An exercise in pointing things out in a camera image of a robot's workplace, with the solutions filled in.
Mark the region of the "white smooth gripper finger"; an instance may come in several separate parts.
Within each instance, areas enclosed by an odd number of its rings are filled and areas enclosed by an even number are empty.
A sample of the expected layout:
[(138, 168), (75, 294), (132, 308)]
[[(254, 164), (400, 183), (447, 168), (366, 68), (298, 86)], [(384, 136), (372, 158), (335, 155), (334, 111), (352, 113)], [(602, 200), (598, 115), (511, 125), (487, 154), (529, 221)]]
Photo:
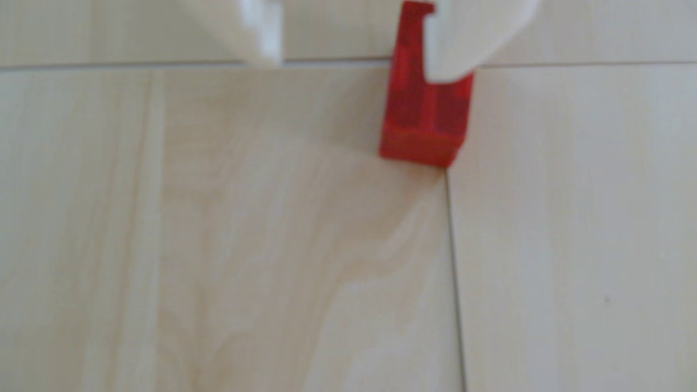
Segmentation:
[(535, 17), (540, 1), (437, 1), (424, 18), (424, 77), (453, 83), (487, 61)]

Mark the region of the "white serrated gripper finger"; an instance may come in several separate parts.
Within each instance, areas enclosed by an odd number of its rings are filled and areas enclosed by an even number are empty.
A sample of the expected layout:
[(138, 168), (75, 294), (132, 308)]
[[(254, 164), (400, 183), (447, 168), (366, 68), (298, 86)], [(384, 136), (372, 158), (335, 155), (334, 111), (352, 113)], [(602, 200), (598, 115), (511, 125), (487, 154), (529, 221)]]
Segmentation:
[(284, 60), (284, 9), (278, 1), (182, 1), (205, 31), (245, 64), (278, 68)]

